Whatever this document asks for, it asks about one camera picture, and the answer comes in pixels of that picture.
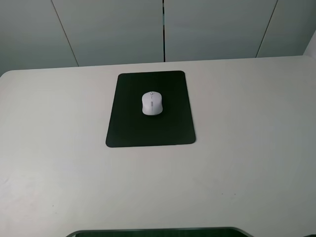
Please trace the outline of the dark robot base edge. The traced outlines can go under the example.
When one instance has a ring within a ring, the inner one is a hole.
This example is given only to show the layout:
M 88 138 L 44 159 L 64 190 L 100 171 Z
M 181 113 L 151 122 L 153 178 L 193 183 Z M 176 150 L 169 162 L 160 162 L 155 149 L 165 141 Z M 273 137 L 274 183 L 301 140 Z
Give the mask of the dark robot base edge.
M 68 237 L 250 237 L 233 227 L 76 231 Z

